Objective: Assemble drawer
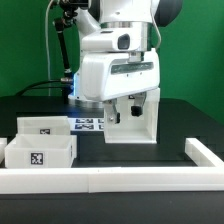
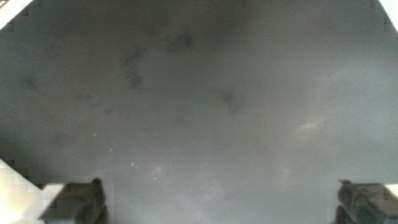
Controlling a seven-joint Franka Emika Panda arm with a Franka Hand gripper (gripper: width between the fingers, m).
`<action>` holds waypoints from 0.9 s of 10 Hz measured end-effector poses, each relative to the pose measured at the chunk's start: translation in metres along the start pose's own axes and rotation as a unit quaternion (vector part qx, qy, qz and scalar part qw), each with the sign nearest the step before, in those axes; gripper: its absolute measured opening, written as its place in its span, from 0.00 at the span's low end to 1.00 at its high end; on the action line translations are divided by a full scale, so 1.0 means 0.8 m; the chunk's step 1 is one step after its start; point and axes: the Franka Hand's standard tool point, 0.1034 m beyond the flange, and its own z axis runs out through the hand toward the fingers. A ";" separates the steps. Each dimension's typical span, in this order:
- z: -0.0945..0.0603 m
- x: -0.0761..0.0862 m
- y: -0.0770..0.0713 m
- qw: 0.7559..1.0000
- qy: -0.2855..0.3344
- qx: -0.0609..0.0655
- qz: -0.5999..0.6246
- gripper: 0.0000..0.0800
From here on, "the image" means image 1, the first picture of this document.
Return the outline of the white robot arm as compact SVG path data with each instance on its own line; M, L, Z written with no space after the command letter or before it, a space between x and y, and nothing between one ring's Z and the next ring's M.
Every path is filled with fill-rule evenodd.
M77 26L83 34L83 95L105 104L107 119L120 121L116 100L133 96L131 114L143 114L147 93L159 87L157 48L152 30L170 24L183 0L75 0Z

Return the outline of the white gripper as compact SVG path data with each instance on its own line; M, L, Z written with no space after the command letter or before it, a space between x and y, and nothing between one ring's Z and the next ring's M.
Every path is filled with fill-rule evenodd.
M94 101L108 100L104 109L107 120L114 124L120 122L114 98L135 94L131 115L139 117L143 114L145 91L157 88L159 82L159 58L155 50L146 52L141 62L130 63L128 53L89 53L82 62L83 94Z

